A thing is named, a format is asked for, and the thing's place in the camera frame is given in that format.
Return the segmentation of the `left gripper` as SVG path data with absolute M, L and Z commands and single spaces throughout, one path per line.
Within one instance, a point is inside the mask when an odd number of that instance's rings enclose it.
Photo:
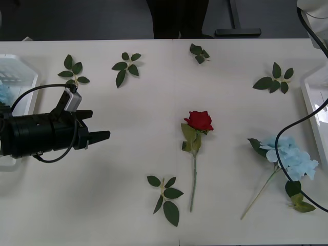
M 57 151 L 69 147 L 74 134 L 75 119 L 77 120 L 77 135 L 72 146 L 75 150 L 84 149 L 89 144 L 109 139 L 110 131 L 89 132 L 83 120 L 92 118 L 92 116 L 92 110 L 77 110 L 74 114 L 64 111 L 59 120 L 53 124 L 55 140 L 52 150 Z

